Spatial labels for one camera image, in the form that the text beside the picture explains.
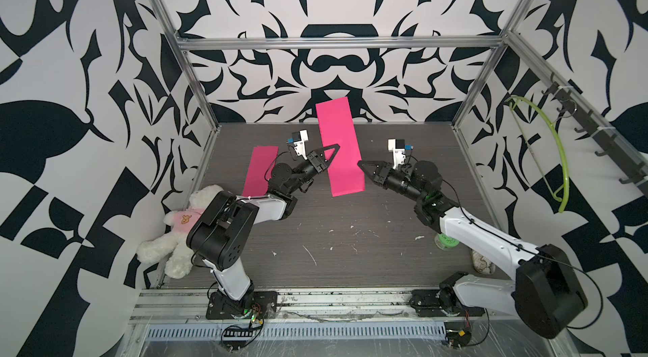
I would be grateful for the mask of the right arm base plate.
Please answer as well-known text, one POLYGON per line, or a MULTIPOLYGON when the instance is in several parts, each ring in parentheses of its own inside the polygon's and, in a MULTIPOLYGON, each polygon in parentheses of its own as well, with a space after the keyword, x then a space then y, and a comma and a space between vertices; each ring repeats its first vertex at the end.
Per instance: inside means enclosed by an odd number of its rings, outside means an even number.
POLYGON ((484 316, 484 308, 464 306, 449 289, 415 289, 408 304, 419 317, 484 316))

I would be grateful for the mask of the small electronics board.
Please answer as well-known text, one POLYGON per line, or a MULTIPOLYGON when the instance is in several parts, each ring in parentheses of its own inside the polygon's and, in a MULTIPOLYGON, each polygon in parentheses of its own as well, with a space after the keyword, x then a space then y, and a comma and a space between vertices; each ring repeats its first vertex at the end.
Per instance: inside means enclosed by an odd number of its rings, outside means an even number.
POLYGON ((472 331, 467 328, 445 330, 445 342, 455 350, 466 348, 472 340, 472 331))
POLYGON ((258 336, 258 333, 262 329, 262 326, 248 328, 231 325, 222 331, 220 341, 222 343, 234 343, 235 345, 238 343, 249 343, 258 336))

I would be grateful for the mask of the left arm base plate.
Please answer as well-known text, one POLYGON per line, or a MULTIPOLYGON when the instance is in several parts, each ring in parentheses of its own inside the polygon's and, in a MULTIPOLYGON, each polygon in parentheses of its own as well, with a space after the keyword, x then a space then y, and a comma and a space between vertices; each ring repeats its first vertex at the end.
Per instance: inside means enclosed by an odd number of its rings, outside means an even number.
POLYGON ((239 301, 214 291, 209 295, 205 317, 207 320, 260 318, 275 312, 277 304, 276 291, 247 291, 239 301))

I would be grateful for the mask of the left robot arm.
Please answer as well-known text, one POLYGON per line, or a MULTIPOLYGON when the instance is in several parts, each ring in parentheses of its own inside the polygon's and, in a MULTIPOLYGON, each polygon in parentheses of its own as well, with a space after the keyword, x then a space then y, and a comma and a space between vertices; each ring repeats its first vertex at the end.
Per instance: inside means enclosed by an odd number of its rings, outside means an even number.
POLYGON ((240 314, 253 303, 254 285, 241 261, 252 227, 288 218, 298 202, 295 192, 306 193, 314 178, 332 165, 339 150, 339 144, 314 149, 296 166, 273 160, 263 168, 266 195, 243 197, 221 192, 190 230, 187 246, 211 271, 221 299, 237 307, 240 314))

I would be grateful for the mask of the green hoop hanger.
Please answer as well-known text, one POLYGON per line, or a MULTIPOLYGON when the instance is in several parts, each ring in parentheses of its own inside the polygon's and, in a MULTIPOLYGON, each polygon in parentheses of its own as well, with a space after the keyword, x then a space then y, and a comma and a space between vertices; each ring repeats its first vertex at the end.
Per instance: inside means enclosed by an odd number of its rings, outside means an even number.
POLYGON ((558 214, 564 213, 570 200, 571 179, 558 125, 563 114, 558 112, 551 117, 539 104, 521 95, 507 97, 505 106, 526 149, 522 157, 530 157, 548 190, 550 202, 557 206, 558 214))

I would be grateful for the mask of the black wall hook rail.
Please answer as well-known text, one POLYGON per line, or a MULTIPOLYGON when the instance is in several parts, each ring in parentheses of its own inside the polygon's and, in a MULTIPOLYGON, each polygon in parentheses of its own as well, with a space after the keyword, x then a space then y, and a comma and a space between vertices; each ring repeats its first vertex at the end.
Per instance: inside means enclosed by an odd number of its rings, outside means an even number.
POLYGON ((608 157, 623 172, 622 185, 633 185, 647 197, 647 160, 604 116, 585 100, 576 87, 556 73, 550 73, 549 86, 543 92, 560 104, 558 119, 573 119, 575 132, 591 138, 599 147, 597 157, 608 157))

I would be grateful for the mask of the right small electronics board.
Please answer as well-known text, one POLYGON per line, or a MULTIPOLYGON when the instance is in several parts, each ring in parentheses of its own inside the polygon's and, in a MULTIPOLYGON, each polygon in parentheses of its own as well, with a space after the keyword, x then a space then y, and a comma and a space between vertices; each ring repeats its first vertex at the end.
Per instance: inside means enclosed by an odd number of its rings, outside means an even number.
POLYGON ((455 350, 466 348, 472 340, 472 331, 467 328, 445 330, 445 342, 455 350))

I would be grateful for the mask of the left small electronics board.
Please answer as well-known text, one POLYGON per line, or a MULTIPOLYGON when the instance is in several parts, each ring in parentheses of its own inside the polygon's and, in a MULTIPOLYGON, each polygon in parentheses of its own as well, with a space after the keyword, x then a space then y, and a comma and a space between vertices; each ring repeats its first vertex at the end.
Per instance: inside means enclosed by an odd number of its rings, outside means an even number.
POLYGON ((248 328, 231 325, 222 331, 220 341, 222 343, 234 343, 235 345, 238 343, 249 343, 258 336, 258 333, 262 329, 262 326, 248 328))

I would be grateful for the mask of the white teddy bear pink shirt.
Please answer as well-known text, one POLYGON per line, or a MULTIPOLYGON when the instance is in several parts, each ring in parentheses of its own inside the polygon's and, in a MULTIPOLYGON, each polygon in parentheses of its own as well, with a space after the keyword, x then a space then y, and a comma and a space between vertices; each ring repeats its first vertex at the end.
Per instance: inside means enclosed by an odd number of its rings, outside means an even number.
POLYGON ((170 231, 154 240, 141 243, 136 256, 141 263, 153 264, 169 257, 165 264, 165 275, 171 279, 182 279, 192 271, 193 251, 187 246, 187 236, 198 222, 205 209, 223 191, 219 185, 206 186, 192 193, 187 208, 170 211, 163 223, 170 231))

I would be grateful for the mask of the green lidded jar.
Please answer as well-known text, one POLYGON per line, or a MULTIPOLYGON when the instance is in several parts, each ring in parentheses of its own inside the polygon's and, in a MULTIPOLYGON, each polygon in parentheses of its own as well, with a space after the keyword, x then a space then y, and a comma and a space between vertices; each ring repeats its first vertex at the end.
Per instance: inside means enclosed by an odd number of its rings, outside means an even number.
POLYGON ((459 240, 449 237, 444 234, 437 234, 435 236, 435 245, 442 251, 449 251, 461 244, 459 240))

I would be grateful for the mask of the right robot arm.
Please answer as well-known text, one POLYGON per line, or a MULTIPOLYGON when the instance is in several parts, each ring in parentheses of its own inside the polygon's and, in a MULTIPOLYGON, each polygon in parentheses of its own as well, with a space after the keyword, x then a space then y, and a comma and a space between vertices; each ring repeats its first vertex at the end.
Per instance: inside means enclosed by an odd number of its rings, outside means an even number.
POLYGON ((433 308, 448 316, 468 308, 498 311, 547 339, 556 338, 587 309, 579 270, 561 249, 517 239, 469 213, 442 192, 445 181, 434 163, 420 161, 410 173, 385 161, 361 160, 358 166, 376 186, 412 200, 424 226, 458 240, 506 275, 488 279, 455 273, 440 284, 433 308))

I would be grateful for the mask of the patterned cream pouch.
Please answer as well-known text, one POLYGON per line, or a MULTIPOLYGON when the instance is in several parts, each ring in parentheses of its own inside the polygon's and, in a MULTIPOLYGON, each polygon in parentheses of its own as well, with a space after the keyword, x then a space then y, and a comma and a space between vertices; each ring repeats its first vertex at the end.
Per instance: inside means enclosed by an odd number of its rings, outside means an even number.
POLYGON ((478 274, 482 275, 493 275, 496 272, 496 266, 491 262, 491 260, 484 257, 478 252, 471 252, 472 254, 472 266, 478 274))

